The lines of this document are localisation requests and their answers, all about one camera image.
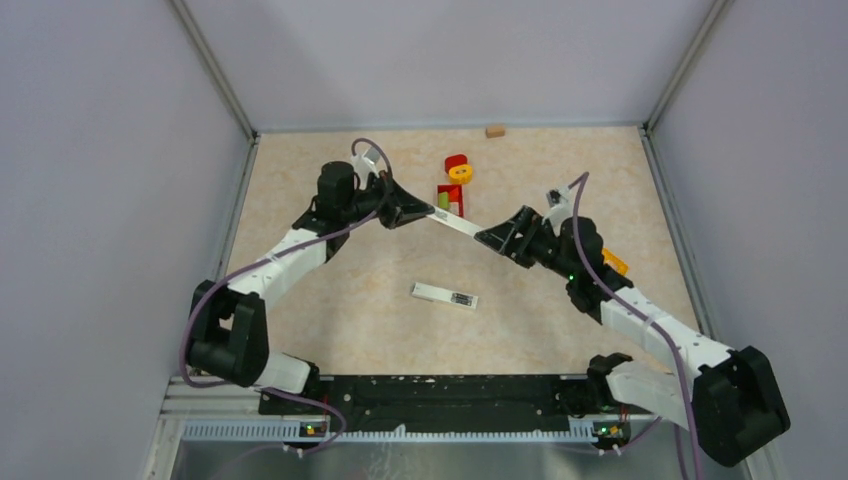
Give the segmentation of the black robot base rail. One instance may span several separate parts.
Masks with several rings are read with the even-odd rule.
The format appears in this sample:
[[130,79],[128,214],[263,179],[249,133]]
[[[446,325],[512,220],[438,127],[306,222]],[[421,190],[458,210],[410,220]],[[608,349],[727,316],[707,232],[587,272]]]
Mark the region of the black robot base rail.
[[583,375],[337,375],[307,392],[308,404],[264,393],[262,415],[317,415],[350,433],[565,432],[577,420],[622,420],[641,408],[600,395]]

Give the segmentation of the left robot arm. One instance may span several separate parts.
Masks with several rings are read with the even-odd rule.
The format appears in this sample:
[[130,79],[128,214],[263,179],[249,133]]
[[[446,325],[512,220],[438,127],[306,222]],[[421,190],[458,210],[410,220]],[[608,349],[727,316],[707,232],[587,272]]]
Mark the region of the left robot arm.
[[324,164],[309,207],[271,251],[196,288],[180,349],[182,367],[214,376],[215,385],[280,390],[295,412],[314,410],[321,397],[317,367],[272,352],[269,311],[306,274],[331,260],[352,230],[372,220],[395,229],[434,211],[399,186],[390,170]]

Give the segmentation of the white rectangular stick device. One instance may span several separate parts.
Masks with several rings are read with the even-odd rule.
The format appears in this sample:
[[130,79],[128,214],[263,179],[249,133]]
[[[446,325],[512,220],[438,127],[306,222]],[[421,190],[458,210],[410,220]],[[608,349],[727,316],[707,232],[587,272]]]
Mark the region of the white rectangular stick device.
[[479,297],[477,295],[421,282],[415,282],[412,285],[410,294],[416,299],[452,305],[466,310],[476,310],[479,303]]

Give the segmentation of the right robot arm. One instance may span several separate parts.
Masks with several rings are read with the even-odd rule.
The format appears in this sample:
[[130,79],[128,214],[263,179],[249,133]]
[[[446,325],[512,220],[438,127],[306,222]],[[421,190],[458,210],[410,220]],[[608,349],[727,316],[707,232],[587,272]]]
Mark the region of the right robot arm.
[[683,324],[608,265],[595,223],[573,215],[559,224],[524,206],[474,238],[517,265],[563,277],[577,310],[638,344],[670,369],[664,380],[633,360],[609,361],[586,385],[589,404],[612,412],[632,404],[684,427],[701,451],[733,467],[786,433],[791,420],[768,357],[733,349]]

